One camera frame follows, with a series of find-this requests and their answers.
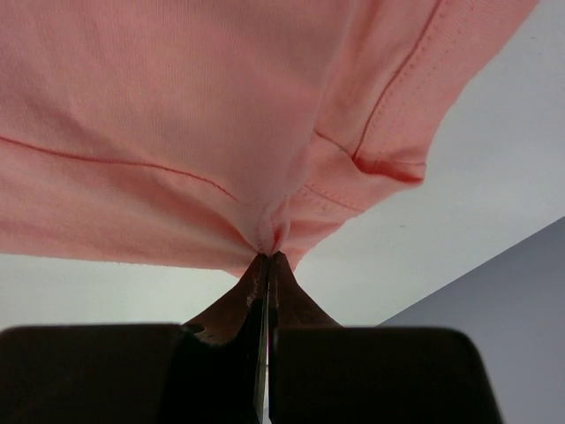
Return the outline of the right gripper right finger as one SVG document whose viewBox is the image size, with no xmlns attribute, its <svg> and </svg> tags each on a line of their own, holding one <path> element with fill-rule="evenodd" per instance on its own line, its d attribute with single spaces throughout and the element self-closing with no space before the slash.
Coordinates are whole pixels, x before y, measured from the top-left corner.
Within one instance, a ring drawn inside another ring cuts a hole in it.
<svg viewBox="0 0 565 424">
<path fill-rule="evenodd" d="M 269 417 L 274 423 L 501 423 L 483 360 L 464 333 L 344 327 L 269 260 Z"/>
</svg>

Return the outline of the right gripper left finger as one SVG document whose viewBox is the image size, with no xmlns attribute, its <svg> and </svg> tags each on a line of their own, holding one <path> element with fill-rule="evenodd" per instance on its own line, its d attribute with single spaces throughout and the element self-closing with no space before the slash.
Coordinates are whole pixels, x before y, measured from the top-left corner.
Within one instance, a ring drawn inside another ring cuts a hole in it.
<svg viewBox="0 0 565 424">
<path fill-rule="evenodd" d="M 1 334 L 4 423 L 260 423 L 268 258 L 184 324 L 19 326 Z"/>
</svg>

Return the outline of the pink t shirt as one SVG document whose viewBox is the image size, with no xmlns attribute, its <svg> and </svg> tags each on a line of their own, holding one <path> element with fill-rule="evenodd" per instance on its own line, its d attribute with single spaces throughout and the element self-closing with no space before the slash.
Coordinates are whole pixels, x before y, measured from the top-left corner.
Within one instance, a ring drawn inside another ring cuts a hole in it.
<svg viewBox="0 0 565 424">
<path fill-rule="evenodd" d="M 1 250 L 242 273 L 419 186 L 532 1 L 4 1 Z"/>
</svg>

